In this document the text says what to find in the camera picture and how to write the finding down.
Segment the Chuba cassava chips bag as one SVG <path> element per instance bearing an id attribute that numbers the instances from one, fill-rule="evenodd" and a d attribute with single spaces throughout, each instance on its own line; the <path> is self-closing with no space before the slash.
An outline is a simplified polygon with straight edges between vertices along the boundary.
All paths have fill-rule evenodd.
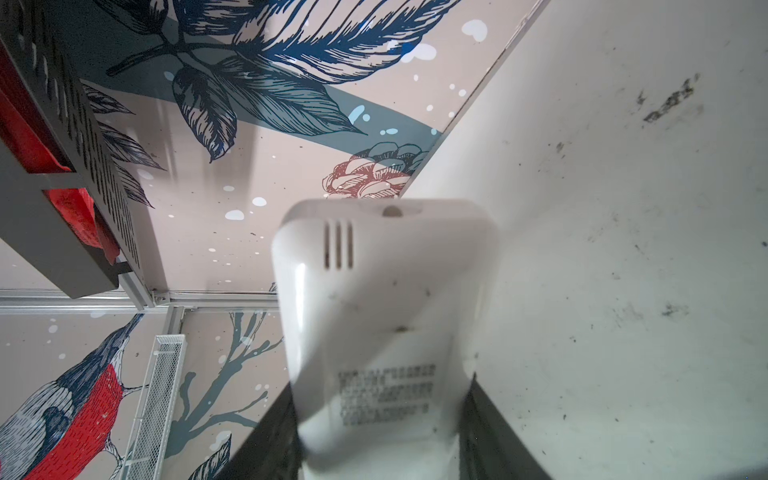
<path id="1" fill-rule="evenodd" d="M 44 194 L 78 240 L 103 253 L 113 265 L 120 247 L 93 197 L 74 182 L 74 171 L 63 164 L 43 116 L 5 49 L 1 50 L 1 140 L 26 173 L 48 184 Z"/>

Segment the black wall basket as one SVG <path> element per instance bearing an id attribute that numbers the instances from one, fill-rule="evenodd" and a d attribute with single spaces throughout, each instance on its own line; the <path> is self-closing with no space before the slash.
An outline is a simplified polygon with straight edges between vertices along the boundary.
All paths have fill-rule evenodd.
<path id="1" fill-rule="evenodd" d="M 1 4 L 1 239 L 71 298 L 144 287 L 118 167 L 46 1 Z"/>

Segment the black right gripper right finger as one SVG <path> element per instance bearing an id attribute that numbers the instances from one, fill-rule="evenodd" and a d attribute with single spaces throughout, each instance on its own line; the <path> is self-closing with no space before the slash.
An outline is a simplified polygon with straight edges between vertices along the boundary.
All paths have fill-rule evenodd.
<path id="1" fill-rule="evenodd" d="M 477 376 L 462 406 L 458 435 L 461 480 L 552 479 L 496 408 Z"/>

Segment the white remote control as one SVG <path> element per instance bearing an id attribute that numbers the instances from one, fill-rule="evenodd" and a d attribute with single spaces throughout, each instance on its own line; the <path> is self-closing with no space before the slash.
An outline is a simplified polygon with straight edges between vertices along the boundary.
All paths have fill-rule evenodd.
<path id="1" fill-rule="evenodd" d="M 449 199 L 305 200 L 272 260 L 308 479 L 453 479 L 498 230 Z"/>

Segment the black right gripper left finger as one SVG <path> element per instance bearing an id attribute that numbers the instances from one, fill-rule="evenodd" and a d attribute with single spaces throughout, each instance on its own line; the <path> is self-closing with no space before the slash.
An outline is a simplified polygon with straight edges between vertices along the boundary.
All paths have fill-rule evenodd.
<path id="1" fill-rule="evenodd" d="M 291 384 L 288 383 L 216 480 L 296 480 L 300 439 Z"/>

